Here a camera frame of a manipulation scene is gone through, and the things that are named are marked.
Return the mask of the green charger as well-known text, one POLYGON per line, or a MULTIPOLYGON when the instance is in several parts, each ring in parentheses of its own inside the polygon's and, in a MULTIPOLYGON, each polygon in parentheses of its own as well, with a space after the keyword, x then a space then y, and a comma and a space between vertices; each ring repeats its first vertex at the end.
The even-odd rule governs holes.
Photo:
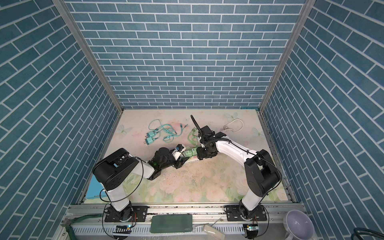
POLYGON ((190 158, 194 155, 193 150, 187 150, 184 152, 185 157, 190 158))
POLYGON ((192 149, 192 156, 197 156, 198 153, 197 153, 197 148, 193 148, 192 149))

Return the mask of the teal charger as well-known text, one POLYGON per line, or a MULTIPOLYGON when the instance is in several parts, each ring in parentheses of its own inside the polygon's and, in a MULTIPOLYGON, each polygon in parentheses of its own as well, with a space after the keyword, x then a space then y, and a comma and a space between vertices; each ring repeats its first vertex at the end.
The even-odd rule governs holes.
POLYGON ((147 145, 151 145, 155 140, 157 140, 157 138, 147 137, 147 138, 145 138, 145 143, 147 145))
POLYGON ((157 135, 159 134, 159 131, 158 130, 150 130, 146 137, 147 138, 155 138, 157 135))

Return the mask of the white power strip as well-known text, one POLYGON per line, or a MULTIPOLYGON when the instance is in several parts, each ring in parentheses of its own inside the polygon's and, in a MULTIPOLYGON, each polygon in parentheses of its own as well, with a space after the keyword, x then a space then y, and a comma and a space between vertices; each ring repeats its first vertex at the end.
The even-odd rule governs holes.
MULTIPOLYGON (((186 148, 186 151, 187 150, 192 150, 193 148, 192 147, 187 147, 186 148)), ((194 161, 198 161, 199 159, 198 159, 198 157, 197 156, 192 156, 192 157, 190 157, 189 159, 188 159, 188 162, 194 162, 194 161)))

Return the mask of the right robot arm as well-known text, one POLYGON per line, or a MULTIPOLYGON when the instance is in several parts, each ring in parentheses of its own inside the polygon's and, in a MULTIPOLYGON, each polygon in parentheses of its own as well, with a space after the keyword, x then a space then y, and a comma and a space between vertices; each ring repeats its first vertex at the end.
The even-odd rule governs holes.
POLYGON ((215 133, 208 126, 197 127, 197 130, 201 144, 197 148, 199 160, 213 158, 221 153, 243 165, 249 189, 239 202, 239 211, 245 220, 254 218, 256 208, 282 180, 269 152, 250 150, 232 141, 222 132, 215 133))

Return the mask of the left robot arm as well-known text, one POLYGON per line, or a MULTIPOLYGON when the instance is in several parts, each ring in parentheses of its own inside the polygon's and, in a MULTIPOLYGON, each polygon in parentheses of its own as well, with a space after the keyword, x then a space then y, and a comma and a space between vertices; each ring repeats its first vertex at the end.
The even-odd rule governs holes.
POLYGON ((103 160, 96 163, 93 175, 103 186, 108 202, 117 212, 123 212, 130 203, 123 182, 131 174, 142 176, 144 179, 154 180, 161 175, 162 170, 174 167, 182 167, 189 159, 184 152, 186 147, 182 144, 174 149, 160 148, 149 162, 144 162, 138 157, 132 156, 127 150, 120 148, 103 160))

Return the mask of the blue sheet at left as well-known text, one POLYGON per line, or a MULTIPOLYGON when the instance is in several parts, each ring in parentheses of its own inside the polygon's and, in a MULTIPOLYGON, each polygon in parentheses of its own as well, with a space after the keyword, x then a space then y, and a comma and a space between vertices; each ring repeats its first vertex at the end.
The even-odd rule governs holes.
POLYGON ((96 177, 92 175, 87 193, 86 193, 86 200, 90 199, 98 199, 100 196, 100 192, 104 189, 101 183, 98 182, 96 177))

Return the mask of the white small device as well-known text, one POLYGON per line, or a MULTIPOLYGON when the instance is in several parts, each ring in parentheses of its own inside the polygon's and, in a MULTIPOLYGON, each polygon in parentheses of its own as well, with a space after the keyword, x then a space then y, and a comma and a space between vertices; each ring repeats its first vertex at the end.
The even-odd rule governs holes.
POLYGON ((203 225, 203 232, 206 233, 207 235, 214 237, 218 240, 225 240, 225 234, 222 233, 221 231, 215 229, 214 227, 205 224, 203 225))

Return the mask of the white bowl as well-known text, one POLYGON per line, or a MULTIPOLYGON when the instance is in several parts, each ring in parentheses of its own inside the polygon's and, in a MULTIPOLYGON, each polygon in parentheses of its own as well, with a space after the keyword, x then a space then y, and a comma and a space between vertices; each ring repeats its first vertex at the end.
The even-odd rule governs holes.
POLYGON ((311 240, 315 233, 311 219, 299 210, 289 211, 283 219, 283 225, 286 240, 311 240))

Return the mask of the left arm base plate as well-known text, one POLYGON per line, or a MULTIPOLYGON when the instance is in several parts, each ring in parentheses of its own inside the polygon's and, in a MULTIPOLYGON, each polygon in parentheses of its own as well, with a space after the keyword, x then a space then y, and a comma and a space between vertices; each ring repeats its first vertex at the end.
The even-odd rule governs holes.
POLYGON ((147 217, 148 208, 148 206, 128 205, 118 212, 114 207, 107 207, 104 220, 107 223, 144 222, 147 217))

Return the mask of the green box on rail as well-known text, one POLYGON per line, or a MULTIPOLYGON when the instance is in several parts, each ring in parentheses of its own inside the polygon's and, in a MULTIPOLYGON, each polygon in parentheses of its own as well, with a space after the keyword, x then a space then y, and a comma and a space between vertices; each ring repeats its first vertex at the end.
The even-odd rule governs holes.
POLYGON ((150 233, 189 233, 193 231, 193 217, 189 214, 156 215, 152 217, 150 233))

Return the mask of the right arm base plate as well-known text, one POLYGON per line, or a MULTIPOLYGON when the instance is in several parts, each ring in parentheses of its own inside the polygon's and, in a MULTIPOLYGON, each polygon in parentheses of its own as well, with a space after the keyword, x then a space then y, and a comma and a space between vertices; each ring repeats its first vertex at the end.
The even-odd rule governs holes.
POLYGON ((239 221, 267 221, 267 213, 263 205, 259 205, 252 211, 249 211, 243 205, 226 205, 224 212, 228 222, 239 221))

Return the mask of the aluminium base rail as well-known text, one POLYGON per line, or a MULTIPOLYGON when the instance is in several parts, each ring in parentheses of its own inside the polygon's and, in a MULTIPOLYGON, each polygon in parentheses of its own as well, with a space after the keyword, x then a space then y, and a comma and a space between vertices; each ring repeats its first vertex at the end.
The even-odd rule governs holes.
POLYGON ((208 224, 225 234, 226 240, 245 240, 249 235, 247 225, 255 224, 258 240, 283 240, 286 230, 283 226, 285 215, 291 210, 304 212, 303 204, 289 201, 263 203, 267 221, 228 222, 224 206, 235 203, 209 204, 134 204, 148 206, 144 222, 107 223, 104 220, 104 204, 71 205, 59 229, 55 240, 213 240, 203 232, 208 224), (156 215, 189 214, 193 217, 193 231, 189 233, 150 233, 152 217, 156 215))

